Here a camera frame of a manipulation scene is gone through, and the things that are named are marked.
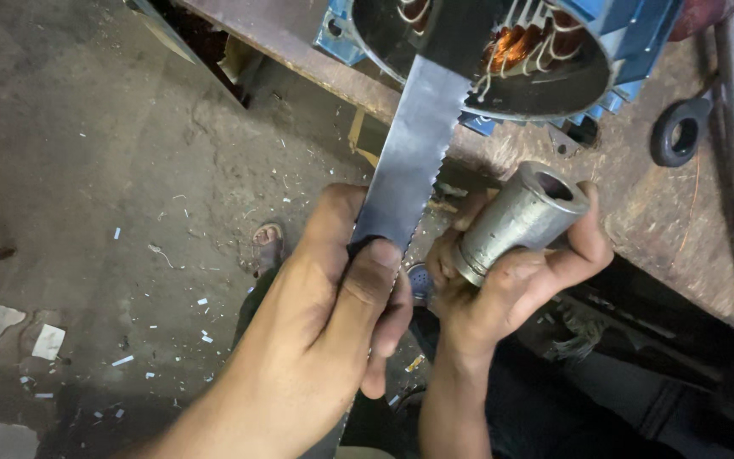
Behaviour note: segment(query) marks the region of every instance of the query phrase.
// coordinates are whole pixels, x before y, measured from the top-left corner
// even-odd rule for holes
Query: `dirty floor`
[[[174,420],[229,357],[253,230],[293,246],[326,184],[370,182],[354,112],[273,62],[242,110],[120,0],[0,0],[0,305],[26,313],[0,338],[0,422],[39,457],[103,457]],[[409,261],[445,222],[427,212]],[[54,363],[30,356],[45,323],[67,332]],[[417,354],[406,337],[388,399]]]

